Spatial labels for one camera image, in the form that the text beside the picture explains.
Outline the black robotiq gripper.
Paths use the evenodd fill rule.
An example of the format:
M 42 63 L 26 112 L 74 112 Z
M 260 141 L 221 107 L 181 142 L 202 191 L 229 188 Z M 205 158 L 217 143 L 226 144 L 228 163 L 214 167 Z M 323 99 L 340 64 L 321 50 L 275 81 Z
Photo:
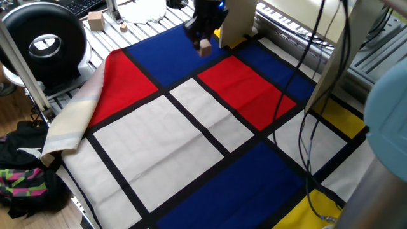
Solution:
M 202 34 L 210 41 L 227 17 L 228 9 L 225 0 L 195 0 L 194 7 L 193 18 L 183 23 L 183 29 L 194 49 L 199 50 Z

